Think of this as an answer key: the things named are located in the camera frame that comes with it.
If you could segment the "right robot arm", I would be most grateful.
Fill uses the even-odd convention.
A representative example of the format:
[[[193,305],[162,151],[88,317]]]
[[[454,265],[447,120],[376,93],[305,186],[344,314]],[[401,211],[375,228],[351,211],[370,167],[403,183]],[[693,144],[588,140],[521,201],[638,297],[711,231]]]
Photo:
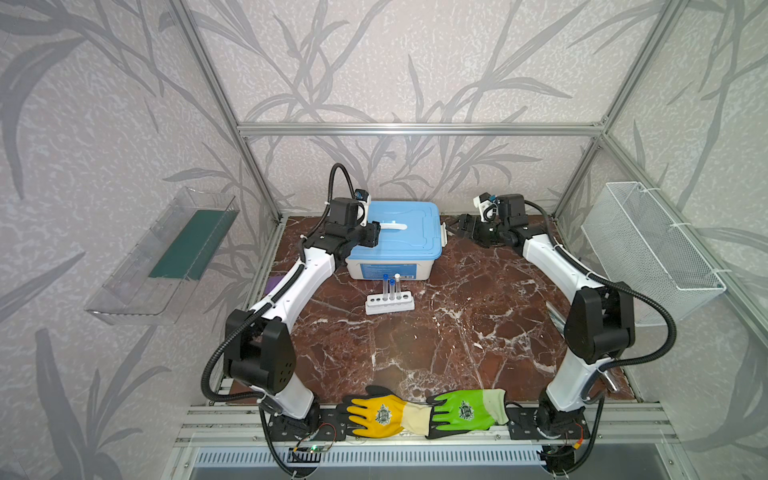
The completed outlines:
[[[675,345],[677,325],[668,310],[626,283],[590,270],[558,241],[541,206],[519,194],[483,194],[477,198],[476,208],[476,215],[450,218],[444,230],[483,248],[515,250],[571,301],[563,329],[567,352],[539,399],[537,422],[541,429],[552,429],[581,414],[598,378],[615,368],[658,360]],[[653,352],[623,358],[624,351],[636,341],[636,300],[660,314],[667,334]]]

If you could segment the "test tube cork stopper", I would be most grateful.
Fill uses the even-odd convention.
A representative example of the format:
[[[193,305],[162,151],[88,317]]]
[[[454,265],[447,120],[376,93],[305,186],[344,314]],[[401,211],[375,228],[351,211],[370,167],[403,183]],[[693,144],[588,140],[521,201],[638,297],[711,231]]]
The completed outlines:
[[[402,289],[401,289],[401,275],[399,273],[396,273],[394,276],[395,279],[395,299],[401,299],[402,298]]]

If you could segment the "white test tube rack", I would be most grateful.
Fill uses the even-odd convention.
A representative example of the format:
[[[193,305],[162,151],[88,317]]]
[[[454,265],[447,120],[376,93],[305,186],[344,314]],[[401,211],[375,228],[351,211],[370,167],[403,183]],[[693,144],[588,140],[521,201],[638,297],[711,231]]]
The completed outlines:
[[[406,312],[413,311],[414,309],[414,297],[409,291],[388,295],[372,294],[367,296],[365,302],[365,312],[367,315]]]

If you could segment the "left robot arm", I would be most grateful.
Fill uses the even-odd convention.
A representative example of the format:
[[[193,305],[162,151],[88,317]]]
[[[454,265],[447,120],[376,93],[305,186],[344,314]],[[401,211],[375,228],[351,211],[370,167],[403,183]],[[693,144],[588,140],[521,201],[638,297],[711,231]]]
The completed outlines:
[[[268,295],[227,319],[222,343],[200,380],[212,402],[261,398],[273,412],[295,420],[310,417],[315,396],[295,373],[291,332],[318,288],[346,264],[358,246],[378,245],[381,226],[368,219],[370,194],[352,185],[347,168],[335,163],[328,178],[325,209],[298,243],[298,259]]]

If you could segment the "blue plastic bin lid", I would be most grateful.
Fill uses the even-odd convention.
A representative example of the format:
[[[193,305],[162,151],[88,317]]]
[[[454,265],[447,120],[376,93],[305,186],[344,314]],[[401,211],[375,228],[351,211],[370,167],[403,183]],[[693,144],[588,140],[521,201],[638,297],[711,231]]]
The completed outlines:
[[[356,246],[349,260],[422,261],[442,254],[442,233],[438,207],[431,202],[373,201],[369,219],[381,226],[378,244]]]

